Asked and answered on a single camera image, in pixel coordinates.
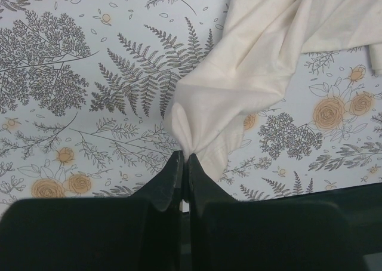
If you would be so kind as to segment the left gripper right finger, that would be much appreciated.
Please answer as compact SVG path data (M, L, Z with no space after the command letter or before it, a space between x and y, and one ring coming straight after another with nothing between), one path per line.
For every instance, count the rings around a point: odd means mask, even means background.
M238 201L187 162L194 270L366 270L335 204L292 198Z

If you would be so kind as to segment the cream white t shirt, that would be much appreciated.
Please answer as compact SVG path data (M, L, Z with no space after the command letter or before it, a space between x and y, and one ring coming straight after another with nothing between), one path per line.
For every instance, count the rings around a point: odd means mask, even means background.
M177 83L167 128L218 180L245 117L281 101L302 53L364 45L380 74L381 0L230 0L222 39Z

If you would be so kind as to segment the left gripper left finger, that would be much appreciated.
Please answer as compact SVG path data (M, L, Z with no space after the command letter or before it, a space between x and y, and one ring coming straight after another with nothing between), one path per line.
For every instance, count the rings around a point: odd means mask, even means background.
M127 197L23 199L1 219L2 270L178 270L183 154Z

